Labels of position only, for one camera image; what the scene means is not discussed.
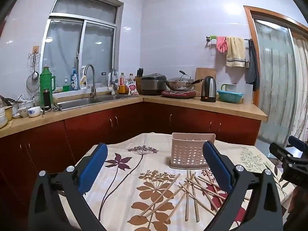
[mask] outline blue plastic basket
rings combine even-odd
[[[224,90],[218,90],[219,99],[223,102],[230,102],[230,103],[239,103],[243,93],[236,93],[236,92],[229,92]]]

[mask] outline floral tablecloth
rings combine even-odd
[[[218,151],[227,155],[234,164],[243,165],[248,171],[262,172],[266,167],[275,174],[281,203],[287,208],[294,189],[291,183],[281,179],[281,172],[254,146],[229,144],[215,141]],[[177,174],[177,181],[161,197],[159,204],[170,197],[179,187],[178,182],[184,182],[186,170],[169,167],[172,146],[172,136],[165,134],[141,134],[122,143],[108,145],[108,157],[99,172],[91,190],[84,196],[86,202],[108,231],[176,231],[204,230],[213,215],[198,205],[200,221],[196,222],[194,200],[189,200],[189,219],[185,221],[186,200],[183,200],[168,222],[167,216],[172,212],[184,192],[179,192],[167,204],[149,217],[138,217],[164,191]],[[85,155],[90,155],[96,146]],[[207,169],[210,179],[215,178]],[[207,178],[205,170],[196,170],[196,176]],[[204,187],[214,191],[211,184],[201,182]],[[219,195],[226,197],[224,191]],[[196,188],[196,197],[212,211],[204,193]],[[65,197],[60,195],[66,215],[76,228],[80,228]],[[216,207],[221,203],[218,197],[211,196]],[[248,200],[244,200],[238,216],[232,225],[237,227],[245,213]]]

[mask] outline wooden door frame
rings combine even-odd
[[[298,30],[299,32],[305,32],[308,35],[308,27],[305,25],[293,20],[292,18],[289,18],[287,16],[284,16],[282,14],[262,9],[262,8],[256,8],[256,7],[250,7],[250,6],[244,6],[248,25],[251,33],[251,38],[255,44],[256,52],[257,52],[257,62],[258,62],[258,69],[260,74],[260,52],[259,52],[259,44],[258,44],[258,38],[257,38],[257,32],[255,29],[255,24],[253,20],[253,16],[263,16],[270,19],[278,20],[283,24],[288,25],[289,27],[292,27],[294,30]],[[260,90],[257,90],[254,92],[254,105],[259,105],[259,99],[260,99]]]

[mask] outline blue gripper pad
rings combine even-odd
[[[305,152],[306,144],[303,141],[297,139],[294,136],[290,136],[288,141],[293,147],[297,148],[299,151]]]
[[[108,155],[106,144],[100,143],[91,154],[90,160],[79,176],[78,191],[80,194],[89,192]]]
[[[233,163],[228,157],[221,155],[211,141],[206,141],[203,144],[203,156],[219,187],[223,191],[230,193],[233,188],[231,174],[234,167]]]

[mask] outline rice cooker lid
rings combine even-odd
[[[141,80],[167,80],[167,78],[162,74],[154,73],[151,75],[144,75],[141,77]]]

